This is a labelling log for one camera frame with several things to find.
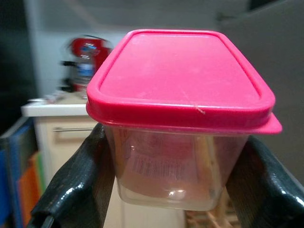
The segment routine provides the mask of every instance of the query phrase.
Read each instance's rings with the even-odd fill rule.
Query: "barcode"
[[[181,160],[150,158],[144,155],[135,155],[132,171],[153,178],[170,178],[184,180],[186,165]]]

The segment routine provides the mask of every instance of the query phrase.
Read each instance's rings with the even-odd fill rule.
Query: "plastic bottle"
[[[86,87],[95,73],[93,51],[93,46],[83,46],[81,48],[81,55],[77,61],[77,76],[75,78],[75,84],[77,85],[79,95],[83,99],[87,99]]]

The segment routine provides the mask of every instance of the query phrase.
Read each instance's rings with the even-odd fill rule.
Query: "drawer handle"
[[[86,132],[86,131],[92,131],[93,128],[87,127],[87,128],[61,128],[56,127],[53,129],[54,132]]]

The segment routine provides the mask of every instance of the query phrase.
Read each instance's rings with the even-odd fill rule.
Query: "plastic food container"
[[[212,31],[136,30],[99,68],[87,111],[105,126],[120,197],[212,209],[250,134],[282,130],[275,96]]]

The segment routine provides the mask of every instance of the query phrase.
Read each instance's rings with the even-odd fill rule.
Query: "container lid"
[[[87,111],[115,126],[209,133],[279,133],[275,96],[227,37],[135,30],[96,72]]]

